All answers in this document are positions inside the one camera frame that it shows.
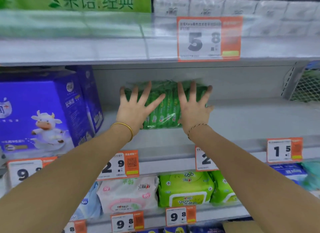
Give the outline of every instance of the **gold bracelet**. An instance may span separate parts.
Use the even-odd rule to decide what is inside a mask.
[[[190,128],[190,130],[189,130],[189,132],[188,132],[188,139],[189,139],[189,140],[191,140],[191,139],[189,138],[189,133],[190,133],[190,131],[191,131],[192,129],[194,129],[196,126],[199,126],[199,125],[207,125],[207,126],[209,126],[209,125],[206,124],[206,123],[200,123],[200,124],[195,125],[195,126],[193,126],[192,128]]]
[[[132,131],[132,129],[131,129],[128,125],[126,125],[126,124],[123,123],[123,122],[114,122],[114,123],[111,124],[111,126],[114,125],[114,124],[122,124],[122,125],[125,125],[128,129],[130,129],[131,139],[129,140],[129,142],[134,138],[134,132]]]

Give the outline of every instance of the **price tag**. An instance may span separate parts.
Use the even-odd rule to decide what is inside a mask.
[[[111,215],[113,233],[132,232],[144,229],[143,211]]]
[[[267,162],[293,162],[302,160],[303,138],[267,139]]]
[[[195,147],[195,170],[212,171],[218,170],[216,164],[199,148]]]
[[[165,211],[165,221],[167,226],[195,223],[197,221],[196,206],[167,208]]]
[[[8,161],[9,177],[11,187],[17,186],[19,183],[35,174],[46,165],[54,161],[57,156],[47,158],[34,158]]]
[[[177,17],[178,61],[239,60],[242,16]]]
[[[98,181],[106,179],[139,177],[138,150],[116,153],[98,176]]]
[[[62,233],[87,233],[85,220],[77,220],[67,223]]]

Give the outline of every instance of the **metal mesh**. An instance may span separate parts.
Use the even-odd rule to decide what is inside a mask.
[[[320,101],[320,69],[305,70],[291,101]]]

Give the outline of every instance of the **person's left hand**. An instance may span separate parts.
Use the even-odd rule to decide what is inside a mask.
[[[133,131],[135,136],[139,129],[143,128],[143,122],[146,117],[163,101],[166,94],[160,95],[150,105],[145,107],[146,101],[149,97],[151,90],[151,81],[144,89],[139,101],[138,101],[138,87],[135,86],[132,90],[130,101],[127,101],[125,95],[125,88],[120,88],[120,107],[118,110],[116,122],[122,122],[127,124]]]

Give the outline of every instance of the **cow illustration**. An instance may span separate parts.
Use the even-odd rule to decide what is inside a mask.
[[[37,116],[32,116],[31,118],[37,121],[35,125],[38,127],[38,129],[34,129],[31,132],[32,135],[38,135],[39,138],[32,138],[36,148],[45,149],[48,145],[54,146],[60,144],[62,146],[64,144],[63,131],[56,128],[56,124],[60,124],[62,121],[55,119],[54,113],[49,115],[46,112],[40,113],[40,110],[38,110]]]

